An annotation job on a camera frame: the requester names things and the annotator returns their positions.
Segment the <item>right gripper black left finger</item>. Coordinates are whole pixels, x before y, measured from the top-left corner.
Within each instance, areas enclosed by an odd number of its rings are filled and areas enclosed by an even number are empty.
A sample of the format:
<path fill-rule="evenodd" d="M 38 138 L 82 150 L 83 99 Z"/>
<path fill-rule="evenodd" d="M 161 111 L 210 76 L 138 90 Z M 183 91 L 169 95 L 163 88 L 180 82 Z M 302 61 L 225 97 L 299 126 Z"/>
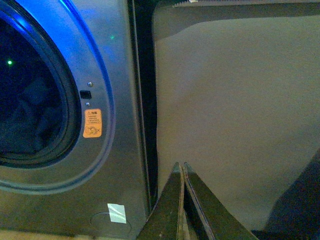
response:
<path fill-rule="evenodd" d="M 136 238 L 138 240 L 182 240 L 184 238 L 184 194 L 183 170 L 177 162 L 151 215 Z"/>

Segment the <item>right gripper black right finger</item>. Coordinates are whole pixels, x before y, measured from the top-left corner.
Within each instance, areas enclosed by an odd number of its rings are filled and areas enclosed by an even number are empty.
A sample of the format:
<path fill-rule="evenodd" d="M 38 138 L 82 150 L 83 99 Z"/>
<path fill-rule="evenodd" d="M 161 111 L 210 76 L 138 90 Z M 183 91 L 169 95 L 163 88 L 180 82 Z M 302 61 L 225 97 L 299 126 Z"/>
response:
<path fill-rule="evenodd" d="M 219 201 L 186 162 L 183 166 L 184 210 L 199 240 L 256 240 Z"/>

